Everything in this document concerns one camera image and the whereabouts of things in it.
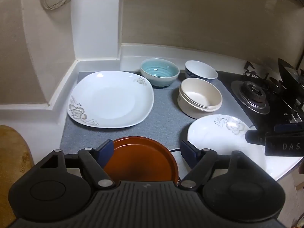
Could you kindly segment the blue white patterned bowl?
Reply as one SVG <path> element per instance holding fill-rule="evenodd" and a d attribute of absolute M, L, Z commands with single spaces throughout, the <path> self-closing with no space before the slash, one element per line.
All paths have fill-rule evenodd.
<path fill-rule="evenodd" d="M 199 78 L 207 82 L 213 82 L 218 77 L 217 71 L 210 65 L 201 61 L 189 60 L 185 63 L 185 77 Z"/>

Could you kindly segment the cream beige bowl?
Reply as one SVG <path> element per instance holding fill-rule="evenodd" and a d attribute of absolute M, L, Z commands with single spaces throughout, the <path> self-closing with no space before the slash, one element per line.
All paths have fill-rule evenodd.
<path fill-rule="evenodd" d="M 198 78 L 187 78 L 178 88 L 178 105 L 187 116 L 199 119 L 220 109 L 221 92 L 213 84 Z"/>

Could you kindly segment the orange round plate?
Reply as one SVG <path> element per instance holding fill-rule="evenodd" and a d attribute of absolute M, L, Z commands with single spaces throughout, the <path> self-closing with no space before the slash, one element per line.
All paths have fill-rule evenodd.
<path fill-rule="evenodd" d="M 178 166 L 171 152 L 153 139 L 129 136 L 114 140 L 114 154 L 104 171 L 115 182 L 178 182 Z"/>

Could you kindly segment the teal glazed bowl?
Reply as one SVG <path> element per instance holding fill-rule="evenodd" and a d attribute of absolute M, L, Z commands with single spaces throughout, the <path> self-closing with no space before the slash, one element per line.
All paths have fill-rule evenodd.
<path fill-rule="evenodd" d="M 170 86 L 179 76 L 178 66 L 159 58 L 146 59 L 141 63 L 140 72 L 152 86 L 164 88 Z"/>

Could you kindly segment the black gas stove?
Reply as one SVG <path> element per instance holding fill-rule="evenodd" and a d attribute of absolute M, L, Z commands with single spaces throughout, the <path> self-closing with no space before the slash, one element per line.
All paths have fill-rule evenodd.
<path fill-rule="evenodd" d="M 282 79 L 275 79 L 268 71 L 259 74 L 247 61 L 241 75 L 218 74 L 256 129 L 271 132 L 275 125 L 303 122 L 303 94 L 287 89 Z"/>

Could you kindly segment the wooden cutting board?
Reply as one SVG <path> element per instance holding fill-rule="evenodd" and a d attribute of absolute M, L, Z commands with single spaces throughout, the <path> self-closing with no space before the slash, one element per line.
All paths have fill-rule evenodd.
<path fill-rule="evenodd" d="M 30 149 L 13 128 L 1 125 L 1 227 L 15 220 L 8 201 L 10 187 L 34 166 Z"/>

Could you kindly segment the large white floral plate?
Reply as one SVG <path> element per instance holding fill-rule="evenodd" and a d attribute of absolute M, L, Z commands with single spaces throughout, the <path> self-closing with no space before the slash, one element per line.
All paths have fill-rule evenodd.
<path fill-rule="evenodd" d="M 67 113 L 84 126 L 120 129 L 144 121 L 153 105 L 153 87 L 146 78 L 105 70 L 87 75 L 75 86 Z"/>

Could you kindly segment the small white floral plate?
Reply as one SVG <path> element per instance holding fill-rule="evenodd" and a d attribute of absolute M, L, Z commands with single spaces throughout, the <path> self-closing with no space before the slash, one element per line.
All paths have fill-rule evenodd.
<path fill-rule="evenodd" d="M 188 128 L 187 140 L 198 149 L 209 148 L 221 155 L 242 151 L 262 169 L 266 169 L 264 149 L 245 139 L 249 127 L 229 115 L 208 115 L 194 121 Z"/>

